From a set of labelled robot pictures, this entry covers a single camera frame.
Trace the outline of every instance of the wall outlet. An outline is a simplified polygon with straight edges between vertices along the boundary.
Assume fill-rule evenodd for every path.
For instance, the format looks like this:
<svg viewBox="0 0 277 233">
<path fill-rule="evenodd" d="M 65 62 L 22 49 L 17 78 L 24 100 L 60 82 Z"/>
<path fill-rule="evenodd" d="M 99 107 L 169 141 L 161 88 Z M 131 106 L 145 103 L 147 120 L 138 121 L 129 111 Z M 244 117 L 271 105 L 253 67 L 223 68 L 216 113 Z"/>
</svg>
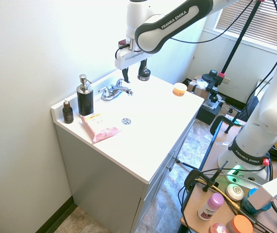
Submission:
<svg viewBox="0 0 277 233">
<path fill-rule="evenodd" d="M 224 78 L 223 78 L 223 83 L 225 83 L 225 84 L 229 84 L 229 81 L 230 81 L 230 79 L 229 79 L 229 78 L 227 78 L 227 77 L 224 77 Z"/>
</svg>

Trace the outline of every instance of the cabinet handle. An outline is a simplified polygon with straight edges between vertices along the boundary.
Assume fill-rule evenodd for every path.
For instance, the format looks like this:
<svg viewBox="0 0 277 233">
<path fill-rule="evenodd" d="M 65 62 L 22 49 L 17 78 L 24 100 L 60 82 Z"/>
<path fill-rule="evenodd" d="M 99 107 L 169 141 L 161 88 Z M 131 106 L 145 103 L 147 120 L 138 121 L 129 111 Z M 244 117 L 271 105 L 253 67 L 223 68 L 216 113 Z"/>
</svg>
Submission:
<svg viewBox="0 0 277 233">
<path fill-rule="evenodd" d="M 172 169 L 173 169 L 173 167 L 169 167 L 169 166 L 167 166 L 167 169 L 169 170 L 169 172 L 171 172 L 171 171 L 172 171 Z"/>
</svg>

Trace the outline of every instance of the white sink vanity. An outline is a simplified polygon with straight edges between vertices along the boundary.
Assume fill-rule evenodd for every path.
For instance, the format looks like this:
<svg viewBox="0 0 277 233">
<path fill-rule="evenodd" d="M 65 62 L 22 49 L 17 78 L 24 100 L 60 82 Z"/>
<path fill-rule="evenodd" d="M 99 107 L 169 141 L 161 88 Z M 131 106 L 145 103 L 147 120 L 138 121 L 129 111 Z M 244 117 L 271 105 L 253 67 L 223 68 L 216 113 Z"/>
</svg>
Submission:
<svg viewBox="0 0 277 233">
<path fill-rule="evenodd" d="M 117 135 L 93 144 L 70 96 L 74 122 L 64 123 L 63 101 L 52 117 L 74 202 L 112 233 L 133 233 L 171 171 L 203 98 L 172 93 L 173 85 L 154 76 L 149 81 L 129 75 L 133 95 L 121 93 L 103 101 L 98 90 L 122 78 L 120 70 L 93 83 L 94 113 L 106 113 Z M 131 119 L 124 125 L 123 118 Z"/>
</svg>

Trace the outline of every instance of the white countertop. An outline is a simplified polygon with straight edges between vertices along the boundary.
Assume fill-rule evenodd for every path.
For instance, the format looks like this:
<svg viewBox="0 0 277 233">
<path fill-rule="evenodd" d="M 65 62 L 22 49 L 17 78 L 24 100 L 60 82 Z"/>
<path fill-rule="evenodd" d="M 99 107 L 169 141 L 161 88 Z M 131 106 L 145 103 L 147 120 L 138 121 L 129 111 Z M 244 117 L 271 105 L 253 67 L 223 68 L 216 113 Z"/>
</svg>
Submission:
<svg viewBox="0 0 277 233">
<path fill-rule="evenodd" d="M 159 78 L 151 76 L 149 81 L 143 82 L 136 75 L 129 75 L 131 83 L 124 86 L 132 88 L 132 96 L 121 93 L 111 101 L 101 100 L 98 89 L 115 84 L 118 78 L 122 78 L 120 70 L 92 84 L 94 113 L 109 114 L 115 126 L 122 130 L 117 135 L 94 144 L 79 117 L 76 94 L 68 98 L 74 122 L 64 122 L 63 101 L 51 107 L 53 121 L 142 182 L 149 183 L 200 108 L 203 98 L 190 92 L 178 97 L 172 93 L 173 85 Z M 130 125 L 121 123 L 125 117 L 131 119 Z"/>
</svg>

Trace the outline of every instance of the pink package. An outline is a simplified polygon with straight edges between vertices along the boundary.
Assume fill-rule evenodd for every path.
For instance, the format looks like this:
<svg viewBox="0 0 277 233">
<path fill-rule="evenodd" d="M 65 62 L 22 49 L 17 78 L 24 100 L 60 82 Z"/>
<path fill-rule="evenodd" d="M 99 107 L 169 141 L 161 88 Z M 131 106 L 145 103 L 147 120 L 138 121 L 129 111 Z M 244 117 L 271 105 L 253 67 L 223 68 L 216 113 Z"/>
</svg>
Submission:
<svg viewBox="0 0 277 233">
<path fill-rule="evenodd" d="M 103 113 L 80 117 L 94 143 L 112 137 L 121 131 L 111 126 L 109 124 L 109 119 L 106 118 Z"/>
</svg>

